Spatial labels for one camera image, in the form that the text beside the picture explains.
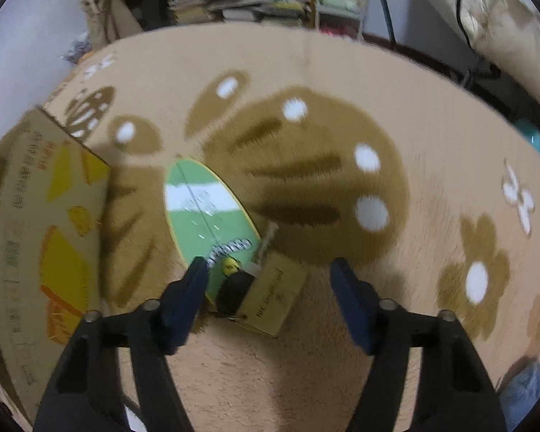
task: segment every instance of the teal item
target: teal item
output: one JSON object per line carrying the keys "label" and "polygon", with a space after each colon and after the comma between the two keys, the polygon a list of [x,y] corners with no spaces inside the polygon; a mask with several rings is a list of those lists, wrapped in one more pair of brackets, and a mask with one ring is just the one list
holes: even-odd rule
{"label": "teal item", "polygon": [[520,118],[514,126],[521,132],[522,136],[526,138],[534,149],[540,153],[540,131],[532,123],[525,118]]}
{"label": "teal item", "polygon": [[228,187],[205,165],[181,158],[166,173],[164,203],[174,243],[185,265],[206,258],[210,279],[206,296],[216,301],[226,280],[222,259],[244,267],[254,259],[260,235]]}

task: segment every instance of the yellow graphic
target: yellow graphic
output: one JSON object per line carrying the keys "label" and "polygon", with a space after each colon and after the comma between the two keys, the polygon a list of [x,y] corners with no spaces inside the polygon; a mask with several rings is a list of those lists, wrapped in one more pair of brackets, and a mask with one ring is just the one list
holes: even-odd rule
{"label": "yellow graphic", "polygon": [[87,262],[50,226],[42,241],[40,290],[50,299],[48,337],[65,344],[88,308],[88,284],[92,272]]}
{"label": "yellow graphic", "polygon": [[76,232],[81,237],[92,230],[92,219],[90,219],[90,213],[84,206],[72,206],[67,210],[67,213],[72,224],[74,224]]}
{"label": "yellow graphic", "polygon": [[47,202],[58,198],[66,193],[72,187],[72,168],[71,168],[71,145],[69,142],[64,142],[60,147],[60,152],[54,160],[54,168],[52,173],[52,182],[48,190]]}
{"label": "yellow graphic", "polygon": [[76,327],[80,323],[81,317],[70,313],[51,299],[48,301],[47,311],[48,339],[63,346],[67,345],[74,330],[76,330]]}
{"label": "yellow graphic", "polygon": [[92,185],[98,180],[108,177],[110,173],[110,167],[107,164],[104,164],[100,158],[84,149],[82,150],[82,168],[88,185]]}
{"label": "yellow graphic", "polygon": [[240,262],[236,258],[225,257],[222,260],[222,273],[224,276],[232,276],[240,270]]}

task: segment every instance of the blue cloth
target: blue cloth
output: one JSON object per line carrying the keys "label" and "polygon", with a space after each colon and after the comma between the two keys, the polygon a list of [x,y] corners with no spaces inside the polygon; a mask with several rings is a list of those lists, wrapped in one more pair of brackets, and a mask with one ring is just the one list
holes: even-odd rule
{"label": "blue cloth", "polygon": [[540,398],[540,362],[532,362],[500,393],[508,432],[512,432]]}

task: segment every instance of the black clamp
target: black clamp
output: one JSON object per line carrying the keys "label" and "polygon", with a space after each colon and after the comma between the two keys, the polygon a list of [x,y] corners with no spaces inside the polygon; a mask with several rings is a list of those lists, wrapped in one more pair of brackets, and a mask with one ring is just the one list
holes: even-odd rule
{"label": "black clamp", "polygon": [[453,312],[430,317],[380,300],[343,258],[332,263],[330,283],[352,339],[375,356],[348,432],[394,430],[412,347],[423,353],[410,431],[506,431],[488,373]]}
{"label": "black clamp", "polygon": [[148,432],[193,430],[164,356],[190,332],[208,285],[208,265],[195,258],[184,277],[131,313],[84,315],[50,378],[35,432],[130,431],[122,405],[117,347],[129,347],[141,419]]}

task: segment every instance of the cardboard box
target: cardboard box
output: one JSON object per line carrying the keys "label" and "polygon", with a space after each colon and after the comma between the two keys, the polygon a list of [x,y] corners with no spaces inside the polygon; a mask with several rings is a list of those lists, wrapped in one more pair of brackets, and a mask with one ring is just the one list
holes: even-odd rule
{"label": "cardboard box", "polygon": [[278,336],[298,299],[307,272],[302,265],[277,252],[269,252],[262,271],[240,304],[236,321],[246,328]]}
{"label": "cardboard box", "polygon": [[0,350],[33,422],[82,315],[99,309],[110,167],[35,108],[0,144]]}

